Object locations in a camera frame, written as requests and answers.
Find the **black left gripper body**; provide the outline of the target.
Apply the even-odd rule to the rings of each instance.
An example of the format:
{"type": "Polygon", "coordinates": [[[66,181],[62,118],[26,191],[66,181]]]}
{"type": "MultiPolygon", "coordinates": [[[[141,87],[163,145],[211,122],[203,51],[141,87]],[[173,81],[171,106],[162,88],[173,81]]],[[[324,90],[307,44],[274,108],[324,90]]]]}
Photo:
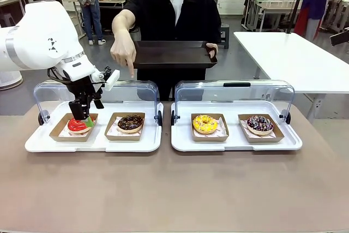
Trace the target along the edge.
{"type": "Polygon", "coordinates": [[[64,78],[64,84],[67,86],[69,92],[71,92],[75,98],[100,100],[103,93],[102,86],[103,80],[92,80],[90,76],[86,76],[82,79],[71,81],[64,78]]]}

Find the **person's right hand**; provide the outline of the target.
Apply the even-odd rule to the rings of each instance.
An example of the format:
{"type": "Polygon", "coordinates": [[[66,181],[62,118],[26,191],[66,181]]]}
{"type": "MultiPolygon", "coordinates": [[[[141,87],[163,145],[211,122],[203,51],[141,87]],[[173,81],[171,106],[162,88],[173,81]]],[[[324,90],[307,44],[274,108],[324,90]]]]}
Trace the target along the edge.
{"type": "Polygon", "coordinates": [[[112,58],[121,66],[127,67],[131,78],[134,77],[134,62],[136,58],[135,44],[128,31],[115,33],[115,40],[110,50],[112,58]]]}

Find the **person's left hand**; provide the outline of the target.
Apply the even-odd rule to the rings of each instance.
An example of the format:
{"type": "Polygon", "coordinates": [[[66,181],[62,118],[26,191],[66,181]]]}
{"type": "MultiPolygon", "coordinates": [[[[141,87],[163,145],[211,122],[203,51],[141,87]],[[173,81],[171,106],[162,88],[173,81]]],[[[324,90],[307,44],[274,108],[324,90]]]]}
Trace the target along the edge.
{"type": "Polygon", "coordinates": [[[207,50],[207,53],[208,53],[210,59],[215,58],[217,53],[218,53],[218,46],[217,46],[217,44],[206,43],[205,47],[206,47],[206,50],[207,50]]]}

